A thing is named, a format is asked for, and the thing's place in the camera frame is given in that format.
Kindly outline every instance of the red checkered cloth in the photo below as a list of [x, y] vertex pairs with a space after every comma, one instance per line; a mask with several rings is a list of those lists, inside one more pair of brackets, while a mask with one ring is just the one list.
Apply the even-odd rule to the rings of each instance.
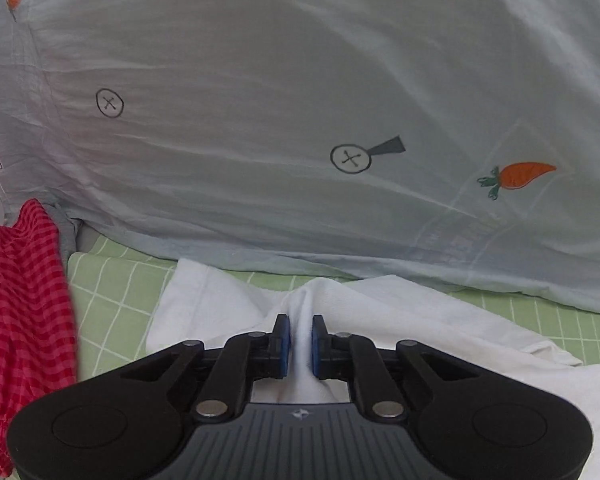
[[0, 476], [13, 470], [6, 432], [18, 410], [76, 380], [76, 338], [58, 228], [37, 200], [0, 226]]

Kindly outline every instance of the wrinkled fabric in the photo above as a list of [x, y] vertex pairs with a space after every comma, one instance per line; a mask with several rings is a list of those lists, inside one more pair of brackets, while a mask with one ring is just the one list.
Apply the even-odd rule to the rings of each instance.
[[[77, 251], [78, 231], [80, 230], [82, 221], [75, 218], [69, 218], [66, 211], [60, 207], [55, 197], [49, 193], [39, 194], [32, 198], [35, 198], [42, 204], [46, 214], [49, 215], [49, 218], [52, 219], [53, 223], [56, 224], [56, 227], [58, 228], [60, 259], [62, 260], [62, 267], [66, 272], [67, 265], [69, 264], [69, 257]], [[13, 220], [7, 218], [7, 225], [13, 224], [15, 220], [15, 218]]]
[[600, 0], [14, 1], [8, 210], [49, 190], [155, 256], [600, 312]]
[[581, 364], [539, 334], [395, 276], [346, 283], [317, 278], [289, 292], [262, 290], [217, 269], [181, 260], [146, 338], [148, 352], [198, 339], [220, 348], [234, 335], [270, 332], [278, 314], [291, 325], [288, 375], [253, 384], [253, 402], [348, 402], [343, 381], [312, 373], [312, 319], [330, 333], [366, 336], [378, 348], [414, 339], [478, 366], [563, 397], [589, 419], [592, 453], [580, 480], [600, 480], [600, 365]]
[[11, 419], [33, 400], [75, 383], [76, 337], [58, 228], [37, 200], [0, 226], [0, 476], [13, 465]]

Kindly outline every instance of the green checkered bedsheet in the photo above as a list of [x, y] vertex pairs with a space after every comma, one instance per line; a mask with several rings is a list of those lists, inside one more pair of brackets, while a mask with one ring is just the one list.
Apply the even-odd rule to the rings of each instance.
[[[158, 299], [176, 263], [100, 237], [89, 253], [75, 253], [69, 279], [80, 341], [82, 380], [144, 357], [144, 340]], [[309, 276], [230, 272], [272, 290], [292, 290]], [[452, 294], [541, 333], [586, 364], [600, 363], [600, 314], [522, 294], [465, 289]]]

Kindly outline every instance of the gray fabric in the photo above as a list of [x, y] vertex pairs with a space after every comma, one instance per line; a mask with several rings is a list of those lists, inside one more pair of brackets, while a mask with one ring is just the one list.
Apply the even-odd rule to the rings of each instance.
[[6, 1], [7, 210], [600, 312], [600, 0]]
[[66, 271], [69, 264], [69, 257], [77, 251], [75, 241], [82, 221], [69, 218], [58, 204], [43, 204], [43, 207], [58, 227], [60, 234], [60, 258]]
[[[82, 225], [82, 221], [75, 218], [69, 218], [66, 211], [60, 207], [58, 202], [49, 193], [38, 193], [30, 198], [35, 198], [42, 204], [46, 214], [49, 215], [58, 228], [60, 259], [62, 260], [62, 266], [66, 271], [69, 264], [69, 257], [77, 251], [76, 238], [78, 230]], [[6, 216], [6, 224], [8, 226], [13, 226], [17, 219], [17, 212], [9, 213]]]
[[96, 229], [83, 223], [78, 231], [78, 237], [76, 239], [77, 250], [81, 253], [88, 253], [93, 249], [93, 246], [96, 241], [98, 241], [99, 237], [100, 233], [97, 232]]

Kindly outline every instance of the black circle drawing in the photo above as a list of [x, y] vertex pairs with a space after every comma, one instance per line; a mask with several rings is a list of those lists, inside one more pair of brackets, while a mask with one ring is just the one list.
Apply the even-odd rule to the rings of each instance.
[[342, 173], [357, 174], [371, 166], [368, 151], [357, 144], [341, 144], [331, 150], [331, 162]]
[[357, 174], [371, 167], [371, 157], [406, 151], [400, 137], [381, 142], [368, 150], [357, 144], [340, 144], [331, 150], [331, 163], [342, 173]]
[[96, 93], [96, 104], [100, 113], [109, 119], [120, 117], [122, 111], [125, 109], [125, 102], [122, 100], [122, 97], [108, 88], [98, 90]]

